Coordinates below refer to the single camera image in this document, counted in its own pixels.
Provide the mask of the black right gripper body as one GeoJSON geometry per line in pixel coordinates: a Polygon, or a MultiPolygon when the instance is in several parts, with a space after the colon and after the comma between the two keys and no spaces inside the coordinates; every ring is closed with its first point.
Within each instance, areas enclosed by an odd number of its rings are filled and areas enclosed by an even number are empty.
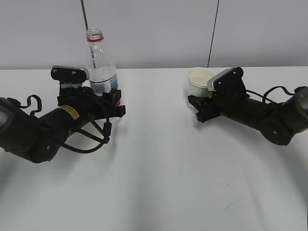
{"type": "Polygon", "coordinates": [[[236,93],[233,96],[215,93],[206,108],[196,113],[196,118],[199,122],[206,122],[219,116],[229,116],[249,98],[247,93],[236,93]]]}

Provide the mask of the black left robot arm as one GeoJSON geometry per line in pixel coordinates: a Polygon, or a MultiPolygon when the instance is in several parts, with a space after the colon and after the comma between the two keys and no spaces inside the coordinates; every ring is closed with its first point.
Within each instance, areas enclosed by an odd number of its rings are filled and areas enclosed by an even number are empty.
{"type": "Polygon", "coordinates": [[[36,117],[42,110],[37,95],[30,95],[27,103],[36,99],[37,109],[27,114],[20,102],[13,98],[0,99],[0,146],[16,156],[32,163],[51,161],[60,147],[79,154],[90,154],[110,140],[111,118],[125,115],[125,106],[120,105],[121,90],[94,94],[89,87],[62,89],[57,97],[58,106],[49,113],[36,117]],[[82,150],[66,144],[74,133],[82,134],[98,145],[82,150]]]}

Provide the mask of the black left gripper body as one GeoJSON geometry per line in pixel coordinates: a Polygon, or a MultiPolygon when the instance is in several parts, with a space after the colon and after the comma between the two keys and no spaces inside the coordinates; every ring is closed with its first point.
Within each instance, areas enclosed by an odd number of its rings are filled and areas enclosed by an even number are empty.
{"type": "Polygon", "coordinates": [[[57,100],[59,106],[69,105],[81,116],[90,116],[95,120],[121,118],[126,114],[124,105],[113,105],[103,96],[95,95],[90,87],[60,90],[57,100]]]}

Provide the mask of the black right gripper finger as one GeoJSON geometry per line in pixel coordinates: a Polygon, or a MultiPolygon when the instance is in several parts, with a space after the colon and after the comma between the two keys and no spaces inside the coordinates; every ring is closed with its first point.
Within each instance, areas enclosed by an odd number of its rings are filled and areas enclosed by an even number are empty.
{"type": "Polygon", "coordinates": [[[197,97],[193,95],[189,95],[188,102],[191,106],[193,106],[197,111],[202,111],[209,104],[211,99],[209,97],[197,97]]]}

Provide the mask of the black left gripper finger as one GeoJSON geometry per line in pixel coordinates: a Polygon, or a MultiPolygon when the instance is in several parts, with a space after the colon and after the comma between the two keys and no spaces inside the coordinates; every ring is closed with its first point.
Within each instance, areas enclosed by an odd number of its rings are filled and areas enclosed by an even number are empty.
{"type": "Polygon", "coordinates": [[[113,105],[119,106],[120,105],[120,100],[121,100],[121,90],[112,90],[111,92],[103,93],[103,98],[104,100],[112,103],[113,105]]]}

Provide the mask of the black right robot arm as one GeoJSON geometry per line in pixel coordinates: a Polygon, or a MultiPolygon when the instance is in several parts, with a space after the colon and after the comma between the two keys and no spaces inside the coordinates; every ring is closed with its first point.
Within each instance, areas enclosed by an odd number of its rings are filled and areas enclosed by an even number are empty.
{"type": "Polygon", "coordinates": [[[211,98],[188,96],[197,109],[197,120],[204,123],[224,116],[258,130],[268,141],[287,146],[294,135],[308,129],[308,89],[299,87],[283,103],[264,103],[246,93],[228,96],[214,93],[211,98]]]}

